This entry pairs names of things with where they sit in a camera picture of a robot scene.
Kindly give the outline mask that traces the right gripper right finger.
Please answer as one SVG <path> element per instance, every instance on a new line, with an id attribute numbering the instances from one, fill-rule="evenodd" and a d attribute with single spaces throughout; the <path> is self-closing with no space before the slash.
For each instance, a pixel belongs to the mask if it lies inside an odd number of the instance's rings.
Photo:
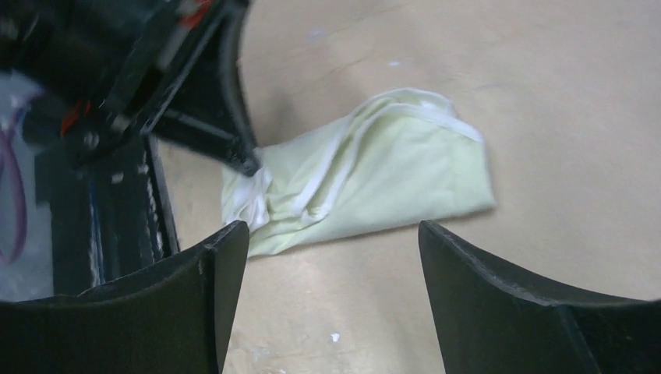
<path id="1" fill-rule="evenodd" d="M 657 373 L 660 303 L 533 273 L 433 221 L 419 252 L 448 373 Z"/>

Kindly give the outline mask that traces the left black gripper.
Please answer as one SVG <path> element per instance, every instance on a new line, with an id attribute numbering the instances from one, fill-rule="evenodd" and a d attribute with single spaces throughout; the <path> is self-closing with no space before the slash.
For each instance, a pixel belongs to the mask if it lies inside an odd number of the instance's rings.
<path id="1" fill-rule="evenodd" d="M 26 141 L 76 166 L 155 135 L 241 175 L 261 168 L 239 74 L 248 1 L 4 1 L 1 71 L 41 92 Z"/>

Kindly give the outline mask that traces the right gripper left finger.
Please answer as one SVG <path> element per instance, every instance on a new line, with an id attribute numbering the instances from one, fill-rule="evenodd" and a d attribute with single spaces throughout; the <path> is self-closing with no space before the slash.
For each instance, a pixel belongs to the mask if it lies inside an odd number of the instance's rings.
<path id="1" fill-rule="evenodd" d="M 234 221 L 192 248 L 76 296 L 1 304 L 4 373 L 219 373 L 246 268 Z"/>

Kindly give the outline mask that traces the pale yellow underwear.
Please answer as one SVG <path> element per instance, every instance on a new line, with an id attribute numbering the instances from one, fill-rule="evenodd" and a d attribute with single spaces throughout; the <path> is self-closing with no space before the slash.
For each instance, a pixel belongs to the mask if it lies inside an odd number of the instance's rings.
<path id="1" fill-rule="evenodd" d="M 345 117 L 224 168 L 221 216 L 243 221 L 249 254 L 464 217 L 496 204 L 482 134 L 439 93 L 399 88 Z"/>

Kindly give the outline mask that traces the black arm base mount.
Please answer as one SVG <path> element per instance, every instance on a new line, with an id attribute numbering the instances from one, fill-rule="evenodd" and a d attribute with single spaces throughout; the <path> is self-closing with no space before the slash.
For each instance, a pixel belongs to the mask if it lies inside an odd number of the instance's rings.
<path id="1" fill-rule="evenodd" d="M 155 139 L 133 138 L 82 171 L 56 145 L 35 166 L 36 200 L 51 211 L 55 294 L 78 295 L 179 252 Z"/>

